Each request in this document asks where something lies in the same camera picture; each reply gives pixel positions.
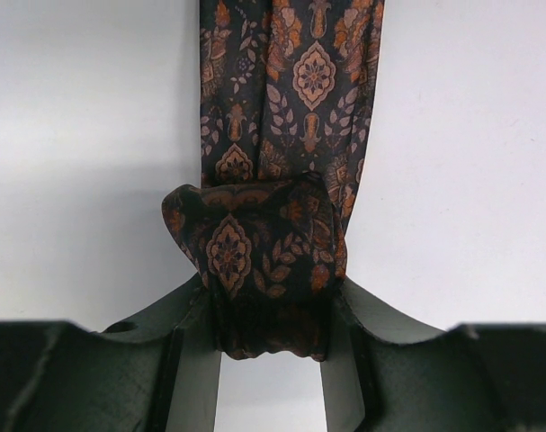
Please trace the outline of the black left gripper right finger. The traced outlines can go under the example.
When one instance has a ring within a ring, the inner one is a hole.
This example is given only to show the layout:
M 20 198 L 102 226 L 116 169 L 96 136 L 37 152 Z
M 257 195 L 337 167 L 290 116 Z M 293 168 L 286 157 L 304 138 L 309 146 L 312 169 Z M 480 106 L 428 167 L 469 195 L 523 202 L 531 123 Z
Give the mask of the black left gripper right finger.
M 331 325 L 331 431 L 546 431 L 546 323 L 443 331 L 346 281 Z

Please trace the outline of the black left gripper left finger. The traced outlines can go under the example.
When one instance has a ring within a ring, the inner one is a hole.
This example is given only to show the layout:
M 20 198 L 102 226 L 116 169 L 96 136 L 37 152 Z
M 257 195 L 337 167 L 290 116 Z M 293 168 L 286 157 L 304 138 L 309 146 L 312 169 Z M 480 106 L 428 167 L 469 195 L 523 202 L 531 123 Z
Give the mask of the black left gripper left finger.
M 0 321 L 0 431 L 211 431 L 220 360 L 199 276 L 102 332 Z

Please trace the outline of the dark brown paisley tie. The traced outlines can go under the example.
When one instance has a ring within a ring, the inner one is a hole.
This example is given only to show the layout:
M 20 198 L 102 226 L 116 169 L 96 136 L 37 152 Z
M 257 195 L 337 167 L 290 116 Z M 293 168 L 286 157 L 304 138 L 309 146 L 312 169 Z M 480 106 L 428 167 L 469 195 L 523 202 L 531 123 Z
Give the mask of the dark brown paisley tie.
M 383 14 L 364 0 L 200 4 L 201 183 L 162 213 L 234 359 L 325 357 Z

